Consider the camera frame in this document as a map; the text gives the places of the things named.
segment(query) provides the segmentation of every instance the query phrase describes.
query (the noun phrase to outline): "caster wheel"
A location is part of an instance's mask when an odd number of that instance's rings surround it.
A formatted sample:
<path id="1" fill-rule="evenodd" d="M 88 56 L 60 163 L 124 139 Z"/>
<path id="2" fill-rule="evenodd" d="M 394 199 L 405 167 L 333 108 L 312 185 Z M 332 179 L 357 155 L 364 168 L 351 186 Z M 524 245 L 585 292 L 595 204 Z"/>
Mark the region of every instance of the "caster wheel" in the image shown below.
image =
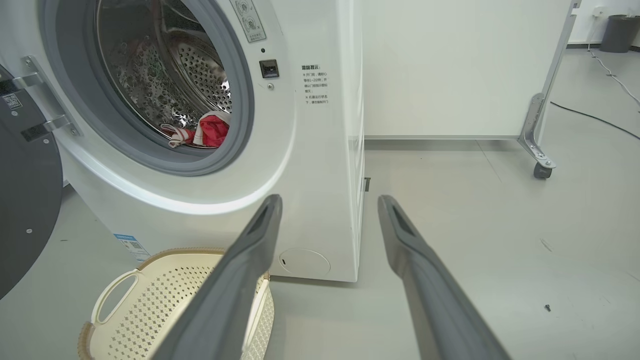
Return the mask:
<path id="1" fill-rule="evenodd" d="M 533 177 L 536 179 L 548 179 L 551 176 L 552 168 L 546 168 L 540 163 L 536 163 L 536 167 L 533 168 Z"/>

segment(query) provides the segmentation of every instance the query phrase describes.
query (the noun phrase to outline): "white board panel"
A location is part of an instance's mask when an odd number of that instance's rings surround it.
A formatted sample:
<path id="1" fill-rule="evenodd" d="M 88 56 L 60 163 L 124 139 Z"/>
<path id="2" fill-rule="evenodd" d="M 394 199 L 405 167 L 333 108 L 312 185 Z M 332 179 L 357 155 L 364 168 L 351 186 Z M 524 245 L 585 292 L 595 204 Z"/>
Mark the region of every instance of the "white board panel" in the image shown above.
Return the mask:
<path id="1" fill-rule="evenodd" d="M 518 136 L 569 5 L 364 1 L 365 135 Z"/>

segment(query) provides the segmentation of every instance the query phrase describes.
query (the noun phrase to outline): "red and white cloth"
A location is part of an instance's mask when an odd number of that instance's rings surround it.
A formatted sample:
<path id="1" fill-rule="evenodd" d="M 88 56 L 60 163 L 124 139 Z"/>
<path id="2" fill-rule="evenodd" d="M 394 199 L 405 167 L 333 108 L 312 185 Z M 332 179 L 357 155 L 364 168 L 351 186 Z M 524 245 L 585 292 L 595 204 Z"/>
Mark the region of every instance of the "red and white cloth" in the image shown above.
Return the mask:
<path id="1" fill-rule="evenodd" d="M 160 128 L 171 135 L 170 147 L 177 147 L 184 143 L 220 147 L 227 137 L 230 120 L 231 114 L 224 111 L 210 111 L 200 117 L 195 132 L 169 124 L 162 124 Z"/>

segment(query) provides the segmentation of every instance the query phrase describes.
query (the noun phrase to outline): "qr code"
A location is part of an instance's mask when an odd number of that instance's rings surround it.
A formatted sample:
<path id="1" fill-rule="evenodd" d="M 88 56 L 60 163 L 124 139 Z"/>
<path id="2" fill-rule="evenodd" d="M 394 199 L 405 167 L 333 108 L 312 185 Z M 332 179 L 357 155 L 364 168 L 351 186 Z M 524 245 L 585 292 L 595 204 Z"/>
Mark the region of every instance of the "qr code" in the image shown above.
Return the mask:
<path id="1" fill-rule="evenodd" d="M 9 109 L 11 110 L 22 107 L 22 104 L 18 100 L 18 97 L 15 96 L 15 94 L 9 94 L 7 96 L 3 96 L 2 98 L 4 99 L 6 104 L 9 106 Z"/>

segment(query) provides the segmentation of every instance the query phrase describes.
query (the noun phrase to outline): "laundry basket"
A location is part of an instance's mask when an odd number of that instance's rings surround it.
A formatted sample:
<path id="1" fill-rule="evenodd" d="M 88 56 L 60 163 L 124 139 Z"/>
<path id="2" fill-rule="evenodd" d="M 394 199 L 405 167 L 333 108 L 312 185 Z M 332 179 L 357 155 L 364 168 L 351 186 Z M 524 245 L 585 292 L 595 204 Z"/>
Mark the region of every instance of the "laundry basket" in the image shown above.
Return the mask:
<path id="1" fill-rule="evenodd" d="M 79 357 L 82 360 L 151 358 L 223 254 L 220 249 L 167 250 L 115 279 L 98 298 L 91 322 L 86 322 L 80 333 Z M 135 277 L 133 285 L 114 310 L 100 321 L 104 301 L 116 286 L 130 277 Z M 242 360 L 264 358 L 273 316 L 269 275 L 265 274 L 255 287 Z"/>

